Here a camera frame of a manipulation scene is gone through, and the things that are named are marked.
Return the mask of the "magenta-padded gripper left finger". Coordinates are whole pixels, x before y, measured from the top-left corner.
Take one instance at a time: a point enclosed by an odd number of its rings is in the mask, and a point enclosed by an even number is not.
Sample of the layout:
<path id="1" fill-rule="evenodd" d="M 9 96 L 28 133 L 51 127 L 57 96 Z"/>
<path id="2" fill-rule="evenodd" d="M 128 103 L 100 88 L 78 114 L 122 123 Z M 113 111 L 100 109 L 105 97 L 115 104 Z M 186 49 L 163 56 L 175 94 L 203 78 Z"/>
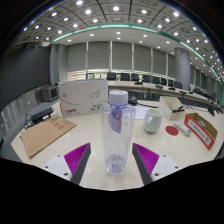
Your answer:
<path id="1" fill-rule="evenodd" d="M 90 154 L 91 145 L 87 143 L 65 155 L 56 155 L 42 169 L 79 185 Z"/>

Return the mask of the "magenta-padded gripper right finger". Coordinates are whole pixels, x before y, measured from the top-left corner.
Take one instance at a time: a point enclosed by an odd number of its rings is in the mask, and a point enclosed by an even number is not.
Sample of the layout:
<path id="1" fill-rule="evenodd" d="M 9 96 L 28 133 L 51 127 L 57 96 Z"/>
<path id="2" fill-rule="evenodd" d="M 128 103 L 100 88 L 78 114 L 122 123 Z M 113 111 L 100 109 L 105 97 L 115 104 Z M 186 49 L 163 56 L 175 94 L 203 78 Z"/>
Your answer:
<path id="1" fill-rule="evenodd" d="M 133 144 L 132 153 L 144 185 L 150 184 L 181 169 L 168 155 L 158 155 L 137 143 Z"/>

